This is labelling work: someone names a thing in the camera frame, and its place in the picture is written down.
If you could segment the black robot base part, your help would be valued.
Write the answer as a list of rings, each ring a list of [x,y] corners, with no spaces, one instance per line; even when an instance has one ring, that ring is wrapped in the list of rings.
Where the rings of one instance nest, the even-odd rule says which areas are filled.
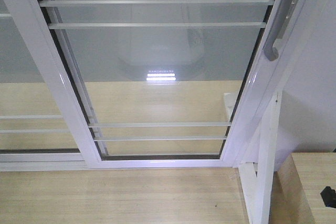
[[[336,208],[336,193],[330,186],[326,186],[320,193],[326,207]]]

